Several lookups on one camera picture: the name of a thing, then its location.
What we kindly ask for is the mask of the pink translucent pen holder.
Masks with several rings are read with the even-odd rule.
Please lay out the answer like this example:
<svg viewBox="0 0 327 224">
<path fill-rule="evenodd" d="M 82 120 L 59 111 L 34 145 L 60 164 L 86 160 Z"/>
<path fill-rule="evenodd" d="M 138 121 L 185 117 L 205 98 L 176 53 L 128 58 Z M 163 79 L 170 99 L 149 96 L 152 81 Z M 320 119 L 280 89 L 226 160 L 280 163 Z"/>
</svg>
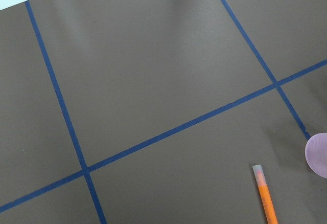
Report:
<svg viewBox="0 0 327 224">
<path fill-rule="evenodd" d="M 326 133 L 313 135 L 307 141 L 305 158 L 314 173 L 326 178 Z"/>
</svg>

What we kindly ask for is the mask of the orange highlighter pen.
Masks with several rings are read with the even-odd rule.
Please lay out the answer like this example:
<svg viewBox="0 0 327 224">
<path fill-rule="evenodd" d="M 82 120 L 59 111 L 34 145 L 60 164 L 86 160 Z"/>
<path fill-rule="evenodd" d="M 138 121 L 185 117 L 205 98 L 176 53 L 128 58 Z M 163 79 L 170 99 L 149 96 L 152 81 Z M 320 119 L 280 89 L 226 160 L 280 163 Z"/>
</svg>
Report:
<svg viewBox="0 0 327 224">
<path fill-rule="evenodd" d="M 263 204 L 265 216 L 268 224 L 278 224 L 277 216 L 273 206 L 269 188 L 264 176 L 262 165 L 252 166 L 255 180 L 258 186 L 260 198 Z"/>
</svg>

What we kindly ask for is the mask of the brown paper table mat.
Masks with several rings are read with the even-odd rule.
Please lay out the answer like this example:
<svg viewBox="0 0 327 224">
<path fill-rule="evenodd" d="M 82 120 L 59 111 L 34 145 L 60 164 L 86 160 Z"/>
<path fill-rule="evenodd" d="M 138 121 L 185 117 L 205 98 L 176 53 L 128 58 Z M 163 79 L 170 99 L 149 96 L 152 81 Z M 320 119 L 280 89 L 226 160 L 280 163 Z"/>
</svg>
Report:
<svg viewBox="0 0 327 224">
<path fill-rule="evenodd" d="M 326 0 L 1 11 L 1 223 L 326 223 Z"/>
</svg>

